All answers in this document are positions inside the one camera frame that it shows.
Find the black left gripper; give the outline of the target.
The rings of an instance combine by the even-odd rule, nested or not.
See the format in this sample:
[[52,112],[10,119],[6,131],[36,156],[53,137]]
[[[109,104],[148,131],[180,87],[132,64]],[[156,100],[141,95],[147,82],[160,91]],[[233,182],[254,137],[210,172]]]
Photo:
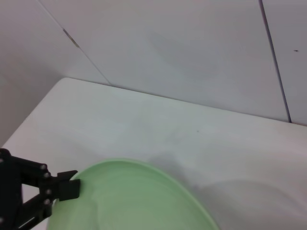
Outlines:
[[[0,150],[0,228],[30,230],[52,215],[54,200],[76,199],[80,180],[70,180],[78,171],[52,176],[45,163],[14,157]],[[22,184],[37,187],[39,193],[23,203]]]

